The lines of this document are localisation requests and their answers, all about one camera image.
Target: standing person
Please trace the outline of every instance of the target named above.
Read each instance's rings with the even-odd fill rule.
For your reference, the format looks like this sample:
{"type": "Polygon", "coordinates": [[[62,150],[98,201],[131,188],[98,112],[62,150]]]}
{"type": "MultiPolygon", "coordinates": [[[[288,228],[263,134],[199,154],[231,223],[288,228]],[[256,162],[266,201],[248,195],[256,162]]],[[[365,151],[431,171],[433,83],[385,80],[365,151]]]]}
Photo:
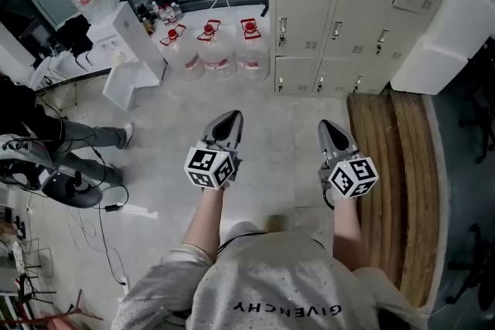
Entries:
{"type": "MultiPolygon", "coordinates": [[[[28,87],[14,84],[7,76],[0,76],[2,122],[0,135],[16,134],[43,141],[55,165],[66,165],[90,178],[112,185],[122,184],[118,168],[104,166],[95,160],[77,157],[72,150],[93,146],[126,148],[134,133],[133,124],[123,128],[88,127],[74,121],[47,116],[42,106],[36,106],[36,93],[28,87]]],[[[2,174],[9,171],[9,161],[1,161],[2,174]]]]}
{"type": "Polygon", "coordinates": [[[203,191],[183,244],[125,296],[112,330],[176,328],[181,320],[194,330],[426,329],[370,267],[354,200],[335,201],[333,257],[309,235],[264,233],[249,222],[219,247],[223,201],[223,190],[203,191]]]}

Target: white shoe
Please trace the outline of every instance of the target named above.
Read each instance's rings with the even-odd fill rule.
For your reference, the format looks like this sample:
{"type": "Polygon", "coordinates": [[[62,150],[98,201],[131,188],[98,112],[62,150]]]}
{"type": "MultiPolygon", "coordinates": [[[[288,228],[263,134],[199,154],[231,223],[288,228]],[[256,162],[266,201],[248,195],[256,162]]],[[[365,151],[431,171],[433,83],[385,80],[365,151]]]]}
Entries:
{"type": "Polygon", "coordinates": [[[124,131],[125,131],[125,144],[123,148],[127,148],[129,146],[129,142],[132,139],[132,135],[134,134],[134,124],[127,123],[126,125],[124,125],[124,131]]]}

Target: gray pants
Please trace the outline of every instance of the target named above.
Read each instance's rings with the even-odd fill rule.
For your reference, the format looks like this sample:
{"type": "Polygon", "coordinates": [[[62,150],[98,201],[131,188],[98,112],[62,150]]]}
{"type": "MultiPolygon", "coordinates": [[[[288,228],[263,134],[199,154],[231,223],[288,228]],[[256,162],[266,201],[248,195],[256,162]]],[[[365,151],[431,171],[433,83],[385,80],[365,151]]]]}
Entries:
{"type": "Polygon", "coordinates": [[[64,121],[65,140],[62,145],[52,153],[55,165],[71,167],[82,174],[99,182],[105,181],[112,185],[122,184],[122,172],[119,169],[104,166],[95,160],[87,160],[77,157],[72,150],[78,148],[104,148],[115,146],[123,148],[125,145],[125,130],[121,128],[88,127],[73,121],[64,121]]]}

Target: gray floor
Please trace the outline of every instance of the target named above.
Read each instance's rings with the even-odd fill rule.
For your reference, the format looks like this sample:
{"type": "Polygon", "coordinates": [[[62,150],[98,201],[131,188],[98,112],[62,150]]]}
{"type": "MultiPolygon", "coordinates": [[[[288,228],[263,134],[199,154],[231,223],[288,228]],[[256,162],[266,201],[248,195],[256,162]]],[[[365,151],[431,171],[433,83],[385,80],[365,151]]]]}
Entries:
{"type": "MultiPolygon", "coordinates": [[[[199,189],[183,171],[187,152],[207,123],[225,111],[239,109],[244,114],[239,147],[244,161],[237,181],[226,192],[222,233],[241,220],[263,227],[268,216],[288,211],[295,226],[311,224],[320,236],[332,226],[332,212],[324,206],[316,176],[323,161],[316,126],[329,118],[347,128],[344,100],[275,96],[272,77],[253,85],[240,78],[217,82],[205,75],[184,83],[166,76],[161,87],[139,90],[135,107],[126,113],[101,94],[105,79],[79,83],[79,105],[65,115],[88,125],[135,123],[128,150],[100,150],[106,162],[124,169],[131,195],[126,211],[102,213],[114,272],[122,274],[113,248],[130,285],[180,243],[199,197],[199,189]]],[[[90,149],[77,154],[95,158],[90,149]]],[[[122,192],[110,190],[104,203],[123,198],[122,192]]],[[[29,194],[19,194],[20,213],[26,212],[28,201],[29,194]]],[[[32,236],[51,251],[51,258],[43,253],[43,271],[51,276],[53,264],[53,276],[43,278],[43,283],[58,292],[54,297],[58,308],[67,310],[82,288],[83,306],[105,319],[87,324],[92,329],[109,328],[124,290],[108,269],[97,210],[79,213],[33,196],[30,212],[32,236]]]]}
{"type": "Polygon", "coordinates": [[[446,305],[447,296],[461,287],[465,271],[450,271],[449,260],[472,260],[473,234],[469,228],[478,223],[482,235],[491,241],[495,234],[495,152],[489,152],[482,164],[475,158],[481,152],[478,127],[458,126],[460,118],[473,116],[469,103],[462,101],[464,88],[458,82],[433,97],[445,152],[449,190],[449,234],[445,268],[433,316],[431,330],[494,328],[495,306],[482,312],[477,302],[478,289],[469,289],[455,305],[446,305]]]}

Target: fiducial marker cube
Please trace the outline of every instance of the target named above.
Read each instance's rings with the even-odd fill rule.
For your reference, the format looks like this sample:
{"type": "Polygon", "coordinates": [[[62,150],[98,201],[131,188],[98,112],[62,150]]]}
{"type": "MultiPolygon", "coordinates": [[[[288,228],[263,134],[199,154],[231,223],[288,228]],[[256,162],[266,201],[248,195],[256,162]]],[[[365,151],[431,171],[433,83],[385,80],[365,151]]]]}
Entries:
{"type": "Polygon", "coordinates": [[[228,151],[190,148],[184,171],[194,185],[218,190],[234,173],[234,163],[228,151]]]}
{"type": "Polygon", "coordinates": [[[329,181],[343,198],[363,196],[378,180],[378,172],[370,157],[338,162],[329,181]]]}

